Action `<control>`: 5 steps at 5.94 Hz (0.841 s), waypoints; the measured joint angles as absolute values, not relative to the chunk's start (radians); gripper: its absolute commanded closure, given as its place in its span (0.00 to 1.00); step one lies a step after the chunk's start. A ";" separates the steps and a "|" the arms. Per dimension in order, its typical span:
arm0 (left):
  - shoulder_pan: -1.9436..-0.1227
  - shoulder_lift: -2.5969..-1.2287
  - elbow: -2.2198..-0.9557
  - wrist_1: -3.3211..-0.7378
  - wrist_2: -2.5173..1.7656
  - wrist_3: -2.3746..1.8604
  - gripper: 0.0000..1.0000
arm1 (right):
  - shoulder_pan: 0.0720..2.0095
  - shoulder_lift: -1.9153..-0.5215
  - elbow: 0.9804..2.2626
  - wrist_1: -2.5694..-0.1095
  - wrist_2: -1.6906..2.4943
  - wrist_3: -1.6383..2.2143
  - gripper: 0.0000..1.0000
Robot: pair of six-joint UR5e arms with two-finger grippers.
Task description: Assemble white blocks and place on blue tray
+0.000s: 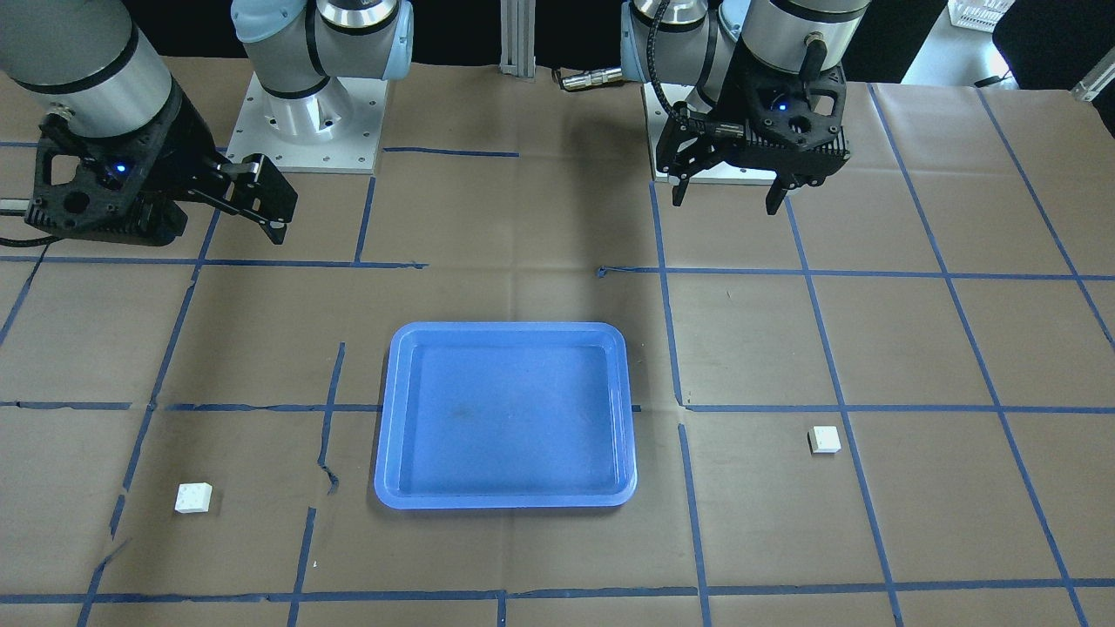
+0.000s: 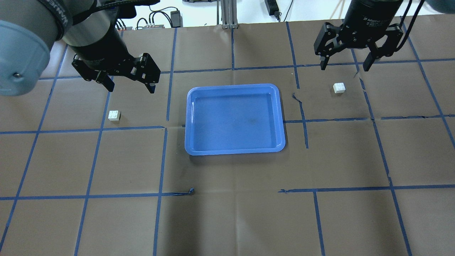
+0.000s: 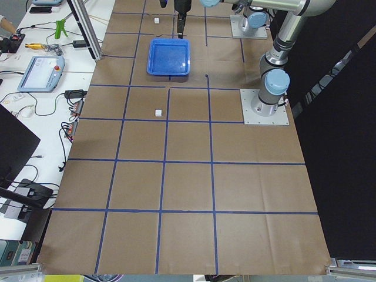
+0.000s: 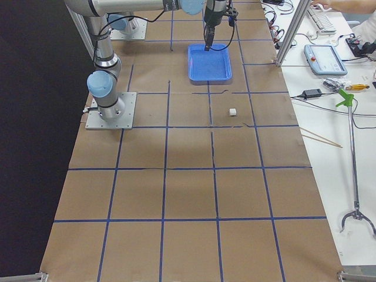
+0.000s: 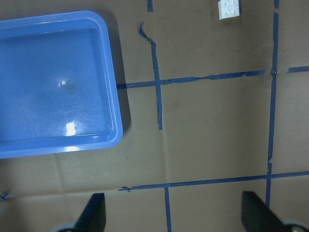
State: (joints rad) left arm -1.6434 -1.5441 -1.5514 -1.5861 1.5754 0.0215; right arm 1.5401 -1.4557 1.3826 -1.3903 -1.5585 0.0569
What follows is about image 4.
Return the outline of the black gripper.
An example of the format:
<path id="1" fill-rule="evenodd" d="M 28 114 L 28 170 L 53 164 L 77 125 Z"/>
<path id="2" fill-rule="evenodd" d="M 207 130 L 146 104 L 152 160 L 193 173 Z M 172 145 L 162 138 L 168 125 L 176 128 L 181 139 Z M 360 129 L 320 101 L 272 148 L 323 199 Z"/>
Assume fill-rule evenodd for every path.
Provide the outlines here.
<path id="1" fill-rule="evenodd" d="M 238 12 L 231 4 L 231 1 L 207 1 L 204 13 L 204 22 L 206 26 L 204 27 L 204 41 L 205 41 L 205 51 L 209 51 L 212 47 L 215 34 L 215 26 L 221 24 L 222 18 L 227 16 L 231 19 L 236 20 Z"/>

